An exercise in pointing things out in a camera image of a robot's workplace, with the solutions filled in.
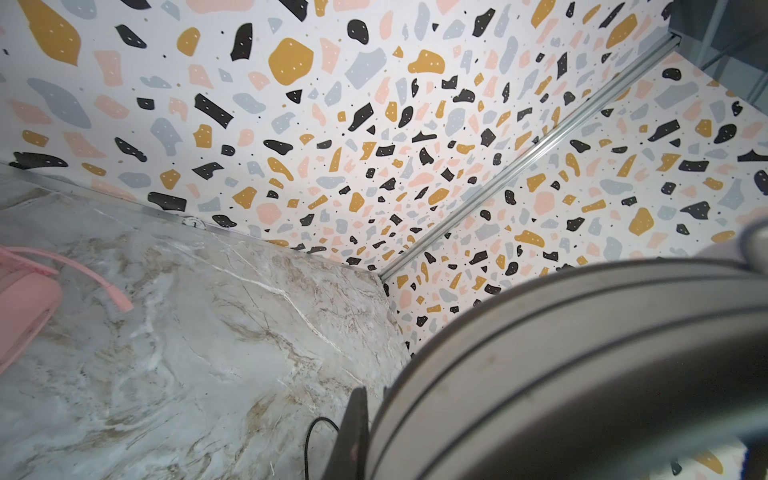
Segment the black cable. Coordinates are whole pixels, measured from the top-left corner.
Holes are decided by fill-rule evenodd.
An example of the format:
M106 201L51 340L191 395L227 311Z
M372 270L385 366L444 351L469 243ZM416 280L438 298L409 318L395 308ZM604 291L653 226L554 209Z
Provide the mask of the black cable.
M310 435L312 435L312 429L315 427L315 424L320 421L330 423L337 432L339 431L339 427L328 417L317 417L310 423L310 429L306 432L306 441L304 442L304 480L310 480Z

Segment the terrazzo wallpaper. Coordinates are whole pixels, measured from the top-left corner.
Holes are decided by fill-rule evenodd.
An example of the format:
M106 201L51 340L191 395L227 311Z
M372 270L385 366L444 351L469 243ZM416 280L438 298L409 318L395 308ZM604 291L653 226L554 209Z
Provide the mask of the terrazzo wallpaper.
M669 0L17 0L2 161L378 270L666 31Z
M392 277L408 347L527 279L735 237L768 215L766 124L671 54Z
M740 480L745 454L746 446L731 439L691 457L675 458L637 480Z

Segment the metal edge trim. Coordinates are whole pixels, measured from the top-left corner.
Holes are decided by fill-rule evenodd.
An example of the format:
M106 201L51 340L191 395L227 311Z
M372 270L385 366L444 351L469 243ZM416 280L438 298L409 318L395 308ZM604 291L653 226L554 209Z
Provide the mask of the metal edge trim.
M635 59L618 76L610 80L596 95L584 102L573 113L568 115L556 128L536 145L531 147L525 154L516 161L507 165L495 177L493 177L483 188L475 194L474 197L464 202L459 208L448 214L445 219L434 226L424 237L414 243L407 252L399 255L396 260L385 266L379 276L382 283L388 282L392 276L414 257L424 252L438 238L448 233L459 222L464 220L472 211L483 205L483 203L499 192L513 178L521 174L531 164L545 156L553 147L557 146L561 140L564 140L573 130L579 127L586 120L592 118L607 103L617 96L624 93L634 82L648 73L661 60L667 57L672 51L680 46L680 37L675 34L668 34L661 38L645 53Z

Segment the pink cable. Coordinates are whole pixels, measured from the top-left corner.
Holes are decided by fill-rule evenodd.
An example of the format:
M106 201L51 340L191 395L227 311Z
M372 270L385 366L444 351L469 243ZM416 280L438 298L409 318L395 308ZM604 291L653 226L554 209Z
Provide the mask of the pink cable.
M40 255L41 257L48 257L58 262L69 265L72 268L80 270L82 273L85 273L90 278L99 282L101 286L104 287L105 290L107 290L109 297L112 298L112 300L115 302L115 304L117 304L118 308L122 312L125 313L134 308L133 303L131 303L128 297L125 296L125 294L121 292L120 289L118 289L115 285L112 285L111 283L109 283L107 280L104 279L104 277L102 277L98 273L94 272L93 270L89 269L88 267L78 262L75 262L74 260L70 260L67 257L62 257L61 255L57 255L56 253L51 253L46 250L40 250L39 248L6 247L6 249L13 253L30 253L32 255Z

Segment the marble countertop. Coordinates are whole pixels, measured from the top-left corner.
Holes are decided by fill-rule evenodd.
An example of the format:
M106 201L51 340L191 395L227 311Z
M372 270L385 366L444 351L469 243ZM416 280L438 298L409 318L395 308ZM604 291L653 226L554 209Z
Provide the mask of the marble countertop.
M373 275L0 177L0 244L71 268L64 302L0 376L0 478L300 478L306 428L371 418L407 361ZM319 478L335 433L316 427Z

